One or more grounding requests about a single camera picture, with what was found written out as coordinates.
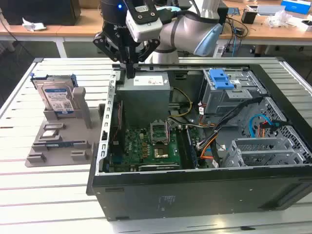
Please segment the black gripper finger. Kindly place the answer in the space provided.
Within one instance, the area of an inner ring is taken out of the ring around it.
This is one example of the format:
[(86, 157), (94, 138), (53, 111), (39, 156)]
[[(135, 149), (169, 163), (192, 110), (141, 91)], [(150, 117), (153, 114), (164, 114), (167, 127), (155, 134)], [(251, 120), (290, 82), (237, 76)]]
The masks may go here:
[(133, 42), (131, 44), (131, 78), (135, 77), (137, 64), (146, 58), (160, 45), (160, 40)]
[(111, 39), (106, 35), (106, 33), (98, 33), (94, 37), (94, 45), (112, 61), (119, 61), (122, 63), (123, 67), (126, 69), (127, 78), (131, 77), (129, 53), (123, 44), (120, 33), (114, 33)]

